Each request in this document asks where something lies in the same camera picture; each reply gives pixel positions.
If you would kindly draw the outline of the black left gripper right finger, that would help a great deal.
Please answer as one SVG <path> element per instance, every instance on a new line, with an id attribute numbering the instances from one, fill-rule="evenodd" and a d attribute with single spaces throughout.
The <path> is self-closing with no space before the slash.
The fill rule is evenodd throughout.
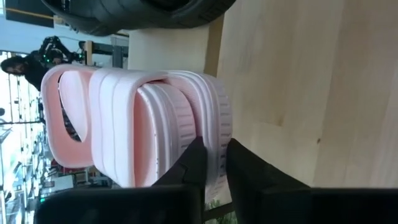
<path id="1" fill-rule="evenodd" d="M 398 189 L 310 187 L 235 139 L 226 174 L 239 224 L 398 224 Z"/>

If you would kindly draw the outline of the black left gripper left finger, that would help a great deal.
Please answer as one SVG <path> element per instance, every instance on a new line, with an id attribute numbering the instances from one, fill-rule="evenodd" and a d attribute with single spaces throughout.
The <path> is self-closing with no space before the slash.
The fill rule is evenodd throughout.
<path id="1" fill-rule="evenodd" d="M 152 186 L 56 193 L 38 206 L 34 224 L 203 224 L 207 160 L 197 137 Z"/>

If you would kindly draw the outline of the pink rubber slide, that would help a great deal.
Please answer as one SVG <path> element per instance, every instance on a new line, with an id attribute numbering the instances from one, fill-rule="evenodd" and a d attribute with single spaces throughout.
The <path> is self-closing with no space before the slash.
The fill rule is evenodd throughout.
<path id="1" fill-rule="evenodd" d="M 119 186 L 154 184 L 197 137 L 208 156 L 206 201 L 225 186 L 233 122 L 228 96 L 215 77 L 99 69 L 91 78 L 89 99 L 93 163 Z"/>
<path id="2" fill-rule="evenodd" d="M 41 96 L 44 107 L 46 129 L 49 134 L 49 147 L 54 159 L 67 168 L 82 168 L 93 165 L 91 155 L 91 137 L 78 142 L 72 139 L 65 129 L 58 80 L 64 72 L 78 71 L 92 75 L 93 67 L 62 64 L 51 68 L 41 83 Z"/>

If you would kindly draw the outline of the black rubber slide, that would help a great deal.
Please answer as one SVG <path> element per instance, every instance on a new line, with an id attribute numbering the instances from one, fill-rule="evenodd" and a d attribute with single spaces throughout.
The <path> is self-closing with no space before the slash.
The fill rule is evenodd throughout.
<path id="1" fill-rule="evenodd" d="M 73 29 L 103 37 L 120 30 L 191 29 L 222 16 L 236 0 L 41 0 Z"/>

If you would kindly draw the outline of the person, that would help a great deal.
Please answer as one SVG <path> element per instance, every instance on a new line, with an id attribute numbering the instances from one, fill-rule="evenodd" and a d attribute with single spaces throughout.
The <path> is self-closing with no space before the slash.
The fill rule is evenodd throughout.
<path id="1" fill-rule="evenodd" d="M 25 57 L 13 56 L 0 63 L 2 71 L 24 77 L 37 91 L 41 91 L 41 83 L 49 68 L 41 64 L 32 54 Z"/>

